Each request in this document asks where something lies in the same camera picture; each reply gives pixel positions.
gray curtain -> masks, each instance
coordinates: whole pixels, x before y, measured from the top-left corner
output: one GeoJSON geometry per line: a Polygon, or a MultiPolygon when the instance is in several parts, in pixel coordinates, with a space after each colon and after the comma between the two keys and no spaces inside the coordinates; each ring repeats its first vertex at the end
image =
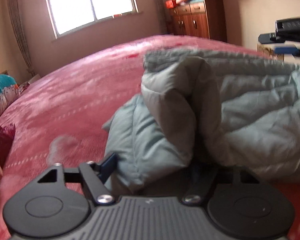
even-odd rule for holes
{"type": "Polygon", "coordinates": [[[159,11],[159,22],[160,22],[160,29],[162,34],[167,34],[167,25],[166,25],[166,15],[164,12],[164,3],[163,0],[157,0],[157,8],[159,11]]]}
{"type": "Polygon", "coordinates": [[[18,46],[22,53],[22,56],[28,67],[28,72],[34,77],[35,73],[32,68],[31,58],[28,50],[28,44],[24,34],[22,21],[21,21],[21,12],[20,12],[20,0],[7,0],[9,16],[13,28],[14,35],[17,39],[18,46]]]}

gray comforter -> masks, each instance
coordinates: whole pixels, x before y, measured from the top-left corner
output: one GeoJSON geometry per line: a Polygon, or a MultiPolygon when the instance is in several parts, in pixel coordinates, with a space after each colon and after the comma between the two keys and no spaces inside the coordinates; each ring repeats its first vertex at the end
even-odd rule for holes
{"type": "Polygon", "coordinates": [[[107,186],[130,194],[194,155],[264,179],[300,173],[300,65],[197,49],[150,52],[142,95],[105,124],[118,152],[107,186]]]}

wooden nightstand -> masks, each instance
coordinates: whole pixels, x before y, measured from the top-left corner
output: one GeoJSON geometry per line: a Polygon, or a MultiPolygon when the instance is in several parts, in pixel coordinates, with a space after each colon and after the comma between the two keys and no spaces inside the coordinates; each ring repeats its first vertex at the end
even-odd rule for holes
{"type": "Polygon", "coordinates": [[[227,42],[223,0],[204,0],[169,9],[174,35],[227,42]]]}

metal screw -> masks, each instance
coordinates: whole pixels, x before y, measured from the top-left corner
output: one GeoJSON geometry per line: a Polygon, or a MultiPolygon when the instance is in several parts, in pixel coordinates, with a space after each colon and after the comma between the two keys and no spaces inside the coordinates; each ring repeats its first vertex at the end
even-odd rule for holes
{"type": "Polygon", "coordinates": [[[98,201],[100,204],[109,204],[109,203],[111,203],[113,200],[114,200],[114,198],[113,198],[111,195],[100,195],[100,196],[97,198],[97,201],[98,201]]]}
{"type": "Polygon", "coordinates": [[[200,203],[201,198],[198,195],[189,195],[189,196],[186,196],[183,200],[187,204],[198,204],[198,203],[200,203]]]}

bed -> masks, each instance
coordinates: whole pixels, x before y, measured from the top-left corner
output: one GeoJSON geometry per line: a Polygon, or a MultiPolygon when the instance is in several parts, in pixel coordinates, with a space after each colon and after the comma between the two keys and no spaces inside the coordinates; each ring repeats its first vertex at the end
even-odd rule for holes
{"type": "MultiPolygon", "coordinates": [[[[32,84],[0,117],[14,123],[16,136],[0,183],[0,240],[8,239],[2,219],[5,202],[54,163],[74,167],[104,155],[101,126],[140,92],[146,51],[191,46],[259,55],[242,47],[181,36],[154,36],[115,46],[71,63],[32,84]]],[[[295,206],[290,240],[300,239],[300,184],[277,184],[295,206]]]]}

